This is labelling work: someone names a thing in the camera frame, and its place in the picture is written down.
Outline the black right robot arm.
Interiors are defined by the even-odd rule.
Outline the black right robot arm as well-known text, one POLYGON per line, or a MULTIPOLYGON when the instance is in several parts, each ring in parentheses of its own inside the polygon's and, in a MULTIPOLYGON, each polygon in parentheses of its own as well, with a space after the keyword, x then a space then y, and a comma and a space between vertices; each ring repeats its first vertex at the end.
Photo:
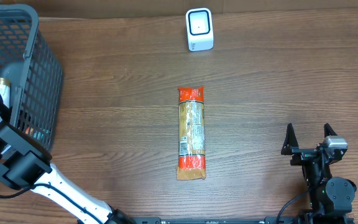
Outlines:
POLYGON ((347 141, 337 135, 328 123, 324 125, 323 142, 314 149, 300 148, 292 124, 287 125, 281 154, 291 156, 290 164, 302 168, 307 190, 281 208, 276 223, 354 223, 347 214, 352 211, 357 186, 349 179, 332 176, 330 170, 330 165, 342 160, 347 149, 347 141), (282 220, 285 209, 305 195, 310 198, 311 208, 282 220))

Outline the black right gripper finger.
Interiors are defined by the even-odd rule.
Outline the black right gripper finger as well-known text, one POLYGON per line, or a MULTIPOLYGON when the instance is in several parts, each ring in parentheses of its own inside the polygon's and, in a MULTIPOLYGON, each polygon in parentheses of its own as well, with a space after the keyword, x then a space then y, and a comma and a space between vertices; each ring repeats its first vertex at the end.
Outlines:
POLYGON ((324 125, 324 137, 328 137, 328 136, 337 136, 337 134, 333 130, 333 128, 330 126, 330 124, 326 123, 324 125))
POLYGON ((298 141, 295 136, 293 125, 287 125, 285 140, 282 146, 281 155, 289 156, 294 154, 294 151, 299 150, 298 141))

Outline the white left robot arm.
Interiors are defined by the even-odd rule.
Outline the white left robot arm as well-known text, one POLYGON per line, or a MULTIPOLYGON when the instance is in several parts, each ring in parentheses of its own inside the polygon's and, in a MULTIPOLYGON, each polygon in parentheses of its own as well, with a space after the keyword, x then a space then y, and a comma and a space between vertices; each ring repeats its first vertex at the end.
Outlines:
POLYGON ((0 94, 0 182, 15 190, 43 195, 77 218, 78 223, 133 223, 124 212, 98 200, 67 179, 35 139, 9 122, 11 112, 0 94))

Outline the white tube with gold cap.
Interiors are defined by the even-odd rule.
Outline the white tube with gold cap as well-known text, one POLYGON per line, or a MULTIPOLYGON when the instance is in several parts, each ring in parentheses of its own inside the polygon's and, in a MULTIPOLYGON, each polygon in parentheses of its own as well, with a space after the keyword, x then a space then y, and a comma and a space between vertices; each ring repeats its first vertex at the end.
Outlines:
POLYGON ((11 81, 7 78, 0 78, 0 100, 7 108, 10 108, 10 98, 11 81))

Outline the orange long noodle packet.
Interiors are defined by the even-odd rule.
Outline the orange long noodle packet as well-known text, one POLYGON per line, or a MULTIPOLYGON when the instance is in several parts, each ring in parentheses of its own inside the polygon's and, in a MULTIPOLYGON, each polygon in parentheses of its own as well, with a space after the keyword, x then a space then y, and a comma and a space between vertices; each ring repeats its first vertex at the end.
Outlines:
POLYGON ((178 180, 206 178, 204 88, 179 87, 178 180))

